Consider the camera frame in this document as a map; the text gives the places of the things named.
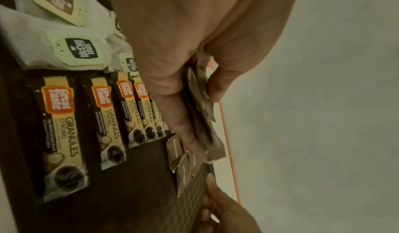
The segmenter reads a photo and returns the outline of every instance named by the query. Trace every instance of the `checkered texture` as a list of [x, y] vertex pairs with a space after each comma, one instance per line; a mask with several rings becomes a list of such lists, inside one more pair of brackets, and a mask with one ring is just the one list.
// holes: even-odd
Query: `checkered texture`
[[177, 198], [168, 138], [129, 149], [126, 162], [105, 171], [88, 160], [88, 188], [41, 206], [46, 232], [197, 232], [208, 168], [202, 166]]

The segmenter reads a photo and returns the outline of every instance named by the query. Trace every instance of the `brown tray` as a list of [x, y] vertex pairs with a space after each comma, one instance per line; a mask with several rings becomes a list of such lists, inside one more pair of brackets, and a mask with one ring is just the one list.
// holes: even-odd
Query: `brown tray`
[[[98, 0], [111, 9], [110, 0]], [[14, 8], [13, 0], [0, 4]], [[176, 178], [168, 168], [168, 137], [127, 151], [127, 161], [101, 171], [93, 149], [91, 125], [82, 89], [76, 92], [77, 122], [84, 127], [81, 149], [89, 171], [90, 186], [68, 197], [42, 203], [41, 132], [38, 106], [25, 86], [24, 76], [94, 76], [101, 72], [23, 72], [0, 41], [0, 170], [19, 232], [196, 232], [200, 203], [205, 195], [203, 166], [180, 198]]]

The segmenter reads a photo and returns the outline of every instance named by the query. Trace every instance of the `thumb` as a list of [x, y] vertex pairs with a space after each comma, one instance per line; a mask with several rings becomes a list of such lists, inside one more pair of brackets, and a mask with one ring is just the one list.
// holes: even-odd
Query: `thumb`
[[208, 80], [209, 99], [212, 102], [219, 102], [231, 83], [241, 74], [242, 72], [228, 70], [219, 66]]
[[224, 212], [230, 211], [237, 205], [237, 202], [230, 198], [225, 192], [220, 190], [216, 184], [213, 174], [207, 176], [207, 192], [208, 195], [215, 201], [217, 206]]

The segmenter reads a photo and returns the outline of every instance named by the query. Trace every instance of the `red logo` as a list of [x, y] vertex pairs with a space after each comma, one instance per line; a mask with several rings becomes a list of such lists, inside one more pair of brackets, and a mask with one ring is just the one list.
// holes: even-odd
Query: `red logo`
[[42, 87], [44, 106], [49, 114], [67, 114], [75, 111], [74, 91], [70, 87]]
[[148, 92], [143, 83], [134, 83], [134, 86], [136, 87], [137, 94], [140, 98], [148, 98]]
[[94, 98], [99, 108], [107, 108], [112, 106], [111, 88], [105, 86], [92, 86]]
[[120, 80], [117, 82], [117, 84], [118, 84], [119, 90], [121, 91], [121, 94], [124, 98], [134, 97], [133, 86], [132, 86], [132, 83], [130, 83], [130, 81]]

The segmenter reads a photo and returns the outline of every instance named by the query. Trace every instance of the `tea tag label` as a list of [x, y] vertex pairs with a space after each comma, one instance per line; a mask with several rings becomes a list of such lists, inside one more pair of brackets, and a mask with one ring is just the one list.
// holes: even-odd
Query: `tea tag label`
[[112, 30], [115, 35], [118, 37], [121, 37], [123, 39], [126, 39], [125, 35], [122, 32], [122, 29], [119, 25], [118, 19], [116, 17], [116, 13], [114, 11], [111, 11], [111, 21], [112, 21]]
[[86, 23], [86, 8], [81, 0], [34, 0], [34, 2], [76, 26], [84, 26]]
[[119, 62], [121, 63], [122, 71], [130, 72], [131, 76], [139, 76], [133, 53], [120, 53]]
[[99, 50], [100, 45], [88, 36], [65, 35], [65, 33], [48, 32], [55, 55], [69, 66], [103, 64], [105, 59]]

